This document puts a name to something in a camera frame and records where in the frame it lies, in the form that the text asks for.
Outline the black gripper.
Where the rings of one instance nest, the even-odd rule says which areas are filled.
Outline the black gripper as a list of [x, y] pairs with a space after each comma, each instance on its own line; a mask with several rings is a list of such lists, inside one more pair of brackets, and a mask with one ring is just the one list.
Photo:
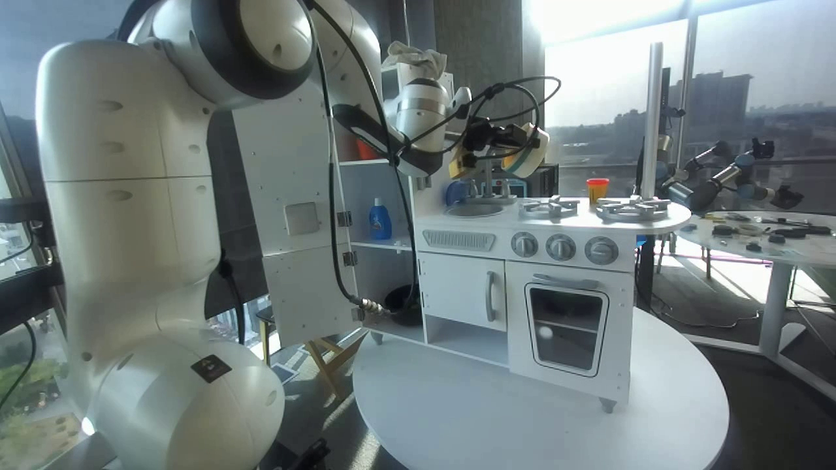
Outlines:
[[461, 143], [453, 152], [447, 164], [451, 178], [466, 178], [481, 163], [505, 163], [519, 156], [522, 148], [522, 127], [521, 126], [499, 126], [487, 118], [477, 118]]

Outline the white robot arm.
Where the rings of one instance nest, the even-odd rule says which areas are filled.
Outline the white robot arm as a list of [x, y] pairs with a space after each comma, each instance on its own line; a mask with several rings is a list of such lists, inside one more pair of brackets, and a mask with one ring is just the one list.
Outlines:
[[470, 99], [413, 79], [381, 107], [376, 36], [346, 0], [155, 0], [123, 40], [36, 71], [36, 143], [65, 282], [69, 383], [123, 470], [255, 470], [286, 387], [205, 319], [219, 265], [209, 122], [328, 65], [332, 113], [405, 176], [441, 168]]

